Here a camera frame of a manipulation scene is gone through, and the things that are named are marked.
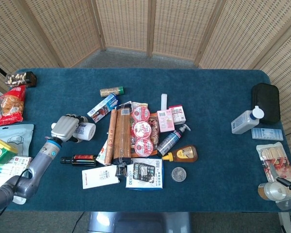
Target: toothpaste box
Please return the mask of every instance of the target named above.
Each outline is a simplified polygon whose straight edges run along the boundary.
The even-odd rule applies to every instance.
[[[174,125],[184,124],[186,119],[182,105],[176,105],[169,107],[173,114]]]
[[[97,104],[91,111],[87,114],[93,119],[95,123],[100,121],[105,115],[107,115],[112,109],[114,109],[119,104],[117,96],[113,93],[108,95],[102,102]]]
[[[160,132],[168,132],[175,130],[173,115],[170,109],[157,111],[159,119]]]

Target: yellow lid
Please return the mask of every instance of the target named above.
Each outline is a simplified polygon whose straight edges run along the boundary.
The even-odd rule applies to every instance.
[[[169,152],[167,155],[163,156],[162,159],[169,160],[170,162],[172,162],[174,160],[173,154],[171,152]]]
[[[6,142],[2,141],[1,139],[0,139],[0,149],[6,149],[6,150],[13,152],[15,154],[18,153],[17,148],[7,144]]]

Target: spray bottle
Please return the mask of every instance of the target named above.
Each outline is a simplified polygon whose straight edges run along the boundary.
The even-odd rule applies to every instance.
[[[164,156],[179,141],[185,129],[191,131],[186,124],[183,124],[178,130],[169,134],[157,147],[158,156]]]

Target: dark bottle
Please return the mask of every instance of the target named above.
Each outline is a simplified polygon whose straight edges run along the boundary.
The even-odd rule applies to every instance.
[[[96,158],[90,154],[75,154],[72,157],[61,157],[60,163],[72,166],[96,166]]]

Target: white card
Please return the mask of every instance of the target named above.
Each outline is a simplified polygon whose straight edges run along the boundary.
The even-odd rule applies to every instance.
[[[116,166],[98,167],[82,171],[83,189],[119,183]]]

